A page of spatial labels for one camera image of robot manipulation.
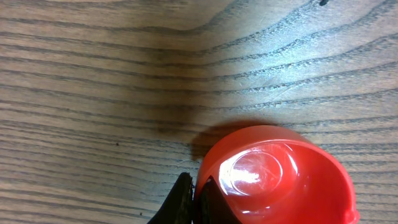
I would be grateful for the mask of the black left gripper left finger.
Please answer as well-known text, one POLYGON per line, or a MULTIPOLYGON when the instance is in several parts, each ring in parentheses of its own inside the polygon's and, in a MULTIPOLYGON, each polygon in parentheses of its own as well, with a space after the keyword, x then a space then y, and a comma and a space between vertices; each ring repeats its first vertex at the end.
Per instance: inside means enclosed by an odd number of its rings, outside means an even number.
POLYGON ((189 173, 182 172, 148 224, 191 224, 192 197, 192 177, 189 173))

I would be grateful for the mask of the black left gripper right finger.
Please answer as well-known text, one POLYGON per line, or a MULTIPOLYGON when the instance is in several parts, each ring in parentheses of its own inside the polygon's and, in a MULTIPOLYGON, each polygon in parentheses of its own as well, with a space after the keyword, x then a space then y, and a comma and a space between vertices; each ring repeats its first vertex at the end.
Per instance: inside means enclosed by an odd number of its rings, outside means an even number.
POLYGON ((241 224, 212 176, 194 200, 194 212, 196 224, 241 224))

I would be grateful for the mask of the red measuring scoop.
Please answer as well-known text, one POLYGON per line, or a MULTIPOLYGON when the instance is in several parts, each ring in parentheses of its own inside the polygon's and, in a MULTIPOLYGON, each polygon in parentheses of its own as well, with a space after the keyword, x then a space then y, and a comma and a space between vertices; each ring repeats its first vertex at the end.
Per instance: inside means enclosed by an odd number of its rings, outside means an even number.
POLYGON ((212 176, 241 223, 355 224, 353 181, 331 154, 278 126, 220 139, 198 171, 194 199, 212 176))

